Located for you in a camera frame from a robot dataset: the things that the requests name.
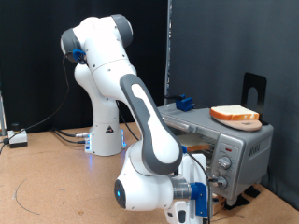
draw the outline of wooden table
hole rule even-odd
[[[138,133],[134,123],[129,125]],[[121,127],[130,146],[135,139]],[[167,223],[163,210],[128,212],[117,204],[114,182],[125,150],[94,156],[53,133],[31,133],[28,141],[28,147],[4,147],[0,156],[0,223]],[[212,223],[299,223],[297,210],[264,187],[257,189],[258,198],[245,196],[251,204],[224,209]]]

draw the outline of black curtain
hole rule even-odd
[[[299,2],[173,0],[172,8],[170,93],[239,105],[244,74],[266,77],[263,119],[274,136],[263,184],[299,209]]]
[[[167,1],[152,0],[11,0],[0,3],[0,75],[7,127],[23,128],[46,118],[64,98],[66,84],[60,49],[62,33],[88,17],[122,14],[134,40],[126,51],[156,105],[164,103]],[[65,60],[70,92],[63,108],[29,133],[51,126],[92,126],[91,100],[74,79],[75,64]],[[128,121],[129,110],[121,109]]]

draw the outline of gray device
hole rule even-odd
[[[184,135],[187,142],[188,137],[193,140],[196,136],[208,145],[197,152],[205,154],[207,172],[219,180],[213,192],[226,198],[228,205],[266,174],[273,136],[270,124],[256,132],[244,132],[217,122],[208,108],[183,112],[170,104],[158,109],[175,135]]]

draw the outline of toast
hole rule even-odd
[[[259,119],[260,115],[241,105],[221,105],[209,109],[209,114],[215,119],[222,120],[244,120]]]

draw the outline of blue clamp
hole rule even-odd
[[[181,149],[183,150],[183,153],[187,153],[187,148],[185,146],[181,146]]]
[[[192,196],[191,200],[195,200],[195,214],[199,217],[207,217],[207,197],[206,185],[203,183],[191,183]]]
[[[188,110],[193,109],[193,99],[192,99],[192,97],[186,99],[185,94],[182,94],[180,96],[181,96],[182,100],[176,100],[177,109],[180,109],[180,110],[185,111],[185,112],[188,111]]]
[[[73,58],[75,59],[76,63],[85,64],[84,55],[86,55],[84,51],[80,49],[73,49]]]

